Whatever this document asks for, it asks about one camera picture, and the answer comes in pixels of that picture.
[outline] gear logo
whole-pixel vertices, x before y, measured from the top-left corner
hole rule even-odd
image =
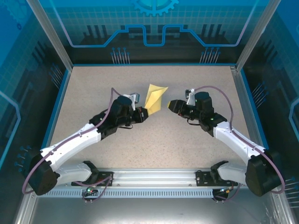
[[[174,9],[174,4],[178,4],[178,0],[131,0],[135,9],[139,9],[140,13],[145,13],[147,16],[160,16],[163,13],[168,13],[169,9]]]
[[[27,16],[26,0],[0,0],[0,6],[6,6],[10,15],[17,21],[17,28],[21,29],[21,22]]]

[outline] yellow cloth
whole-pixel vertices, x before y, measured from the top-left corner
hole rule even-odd
[[[144,108],[148,110],[149,115],[161,109],[162,95],[167,89],[168,87],[159,87],[152,84],[149,85],[144,106]]]

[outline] speckled tabletop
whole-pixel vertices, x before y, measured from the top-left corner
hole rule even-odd
[[[222,142],[199,126],[190,126],[172,113],[167,103],[185,99],[185,90],[214,85],[230,98],[234,108],[234,127],[245,136],[248,130],[230,67],[225,66],[132,66],[74,67],[54,131],[52,144],[73,134],[94,115],[106,109],[110,89],[121,94],[138,92],[144,106],[149,84],[168,86],[162,109],[132,130],[117,133],[91,145],[67,163],[92,161],[98,168],[208,168],[228,160],[242,160]],[[225,98],[215,90],[205,89],[212,97],[215,111],[230,118]]]

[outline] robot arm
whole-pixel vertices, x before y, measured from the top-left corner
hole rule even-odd
[[[242,183],[257,196],[262,196],[281,184],[274,168],[255,149],[268,156],[281,170],[281,161],[277,152],[265,150],[264,147],[230,127],[226,118],[214,112],[212,99],[207,92],[195,93],[194,89],[191,89],[186,90],[185,96],[187,102],[173,100],[168,108],[187,121],[197,120],[198,125],[205,132],[230,147],[245,163],[245,166],[228,161],[215,164],[210,172],[215,183],[222,180]]]
[[[115,133],[118,128],[145,121],[148,118],[148,112],[142,107],[135,107],[135,103],[138,103],[138,101],[139,94],[137,93],[119,96],[112,103],[107,118],[99,127],[95,128],[96,125],[103,120],[106,110],[95,115],[89,120],[89,123],[84,125],[79,131],[61,142],[43,148],[40,151],[31,151],[28,153],[22,173],[25,177],[28,176],[33,166],[52,152],[35,170],[29,180],[29,184],[36,194],[43,195],[56,185],[68,182],[85,182],[90,180],[90,184],[95,183],[98,171],[92,163],[86,161],[78,165],[63,166],[63,164],[84,148]],[[57,145],[63,142],[64,144],[61,145],[57,151],[53,151]]]

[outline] glass panel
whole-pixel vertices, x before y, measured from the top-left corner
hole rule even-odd
[[[0,6],[0,222],[10,224],[26,150],[41,147],[65,67],[25,0]]]
[[[299,3],[281,1],[244,72],[270,149],[283,158],[290,206],[299,215]]]
[[[235,63],[268,0],[42,0],[73,63]]]

